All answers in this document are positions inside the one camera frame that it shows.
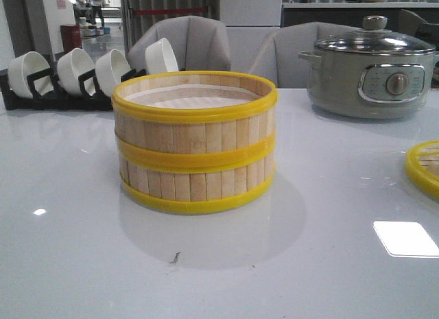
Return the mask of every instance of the yellow plastic band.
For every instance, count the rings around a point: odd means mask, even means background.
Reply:
[[[136,201],[147,206],[151,206],[162,211],[167,211],[170,213],[180,213],[180,214],[208,214],[216,213],[218,211],[225,211],[228,209],[233,209],[244,204],[253,201],[268,190],[272,184],[274,176],[273,173],[269,178],[264,180],[260,185],[254,189],[249,190],[246,193],[240,194],[238,196],[216,199],[216,200],[205,200],[205,201],[175,201],[175,200],[165,200],[156,197],[149,196],[145,193],[137,191],[132,188],[128,183],[122,179],[123,188],[126,192],[134,198]]]
[[[160,172],[209,173],[243,167],[264,158],[274,149],[276,133],[272,132],[268,137],[247,147],[203,154],[156,152],[126,143],[117,135],[116,140],[122,157],[135,165]]]
[[[255,99],[245,104],[234,106],[224,106],[220,108],[194,108],[194,109],[175,109],[175,108],[157,108],[152,106],[145,106],[129,102],[120,96],[120,91],[124,87],[139,82],[142,79],[154,79],[168,77],[172,75],[226,75],[241,78],[247,78],[264,83],[270,87],[270,92],[259,99]],[[113,91],[112,106],[117,112],[124,115],[129,115],[137,119],[157,121],[165,123],[208,123],[220,122],[234,119],[242,119],[257,115],[267,111],[273,107],[277,102],[278,92],[276,86],[269,80],[238,72],[226,71],[183,71],[173,73],[160,73],[154,75],[146,75],[139,78],[127,80],[119,84]]]
[[[405,173],[424,192],[431,196],[439,198],[439,176],[429,172],[425,167],[419,163],[420,156],[437,154],[434,152],[421,152],[422,149],[432,144],[437,144],[439,141],[429,141],[415,145],[407,151],[405,160]]]

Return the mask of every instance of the white table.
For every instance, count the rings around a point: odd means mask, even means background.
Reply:
[[[391,256],[374,230],[417,222],[439,244],[439,202],[403,171],[438,138],[439,92],[397,121],[302,89],[277,109],[270,190],[199,216],[120,189],[112,113],[1,109],[0,318],[439,318],[439,258]]]

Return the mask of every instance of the electric cooking pot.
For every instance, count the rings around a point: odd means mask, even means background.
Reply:
[[[318,40],[299,57],[311,63],[307,92],[317,106],[352,117],[389,119],[425,105],[436,47],[385,29],[387,18],[367,16],[363,29]]]

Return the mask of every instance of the floor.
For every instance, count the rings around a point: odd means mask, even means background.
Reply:
[[[118,49],[123,54],[125,53],[123,30],[119,29],[120,24],[106,23],[105,26],[110,28],[109,34],[82,39],[82,48],[88,55],[90,55],[93,62],[96,62],[99,57],[105,55],[112,49]]]

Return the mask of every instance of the lid knob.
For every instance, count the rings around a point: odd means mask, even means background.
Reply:
[[[385,16],[366,16],[363,18],[363,28],[367,31],[378,31],[384,29],[387,25]]]

